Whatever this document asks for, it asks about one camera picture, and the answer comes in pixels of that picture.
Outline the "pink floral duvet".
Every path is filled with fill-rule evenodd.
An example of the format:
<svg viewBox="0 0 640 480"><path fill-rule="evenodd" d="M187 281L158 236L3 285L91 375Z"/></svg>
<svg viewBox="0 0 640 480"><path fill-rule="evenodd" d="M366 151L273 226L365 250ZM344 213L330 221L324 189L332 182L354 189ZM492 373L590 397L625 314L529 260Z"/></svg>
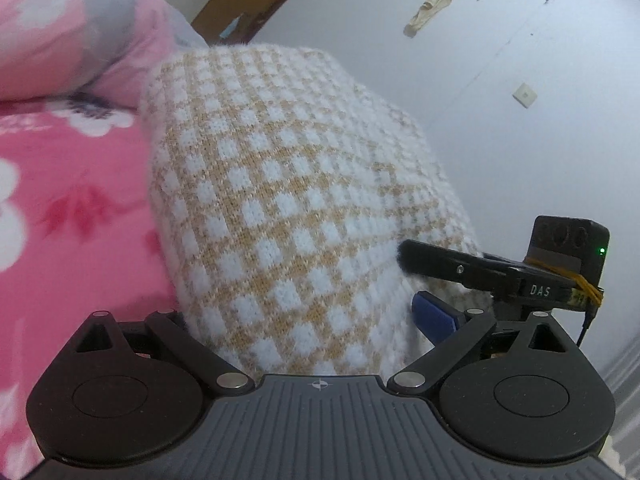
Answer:
<svg viewBox="0 0 640 480"><path fill-rule="evenodd" d="M1 97L135 108L155 66L205 45L166 0L1 0Z"/></svg>

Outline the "white wall switch plate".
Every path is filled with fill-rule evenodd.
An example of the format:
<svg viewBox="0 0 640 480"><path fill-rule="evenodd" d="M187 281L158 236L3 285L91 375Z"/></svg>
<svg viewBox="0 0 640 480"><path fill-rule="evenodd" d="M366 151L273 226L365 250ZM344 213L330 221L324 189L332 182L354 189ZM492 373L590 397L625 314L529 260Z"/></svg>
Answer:
<svg viewBox="0 0 640 480"><path fill-rule="evenodd" d="M513 92L512 96L525 108L531 107L537 99L536 91L530 88L525 82L520 84L520 86Z"/></svg>

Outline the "beige white checked coat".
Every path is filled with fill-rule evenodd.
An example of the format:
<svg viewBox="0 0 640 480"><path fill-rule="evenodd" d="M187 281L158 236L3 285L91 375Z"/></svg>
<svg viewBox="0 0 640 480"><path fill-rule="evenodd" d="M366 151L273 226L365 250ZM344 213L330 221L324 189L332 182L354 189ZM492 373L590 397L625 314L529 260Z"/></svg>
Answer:
<svg viewBox="0 0 640 480"><path fill-rule="evenodd" d="M480 253L416 122L326 52L175 54L146 80L149 196L190 333L252 377L388 377L427 352L412 297L490 298L400 270L404 240Z"/></svg>

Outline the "pink flowered bed sheet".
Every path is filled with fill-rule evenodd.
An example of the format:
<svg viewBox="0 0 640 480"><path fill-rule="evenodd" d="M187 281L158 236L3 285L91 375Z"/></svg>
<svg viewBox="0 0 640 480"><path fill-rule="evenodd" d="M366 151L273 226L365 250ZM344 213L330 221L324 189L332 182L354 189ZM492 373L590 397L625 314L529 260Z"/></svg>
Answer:
<svg viewBox="0 0 640 480"><path fill-rule="evenodd" d="M92 101L1 107L1 474L40 462L32 387L92 312L175 303L146 190L139 119Z"/></svg>

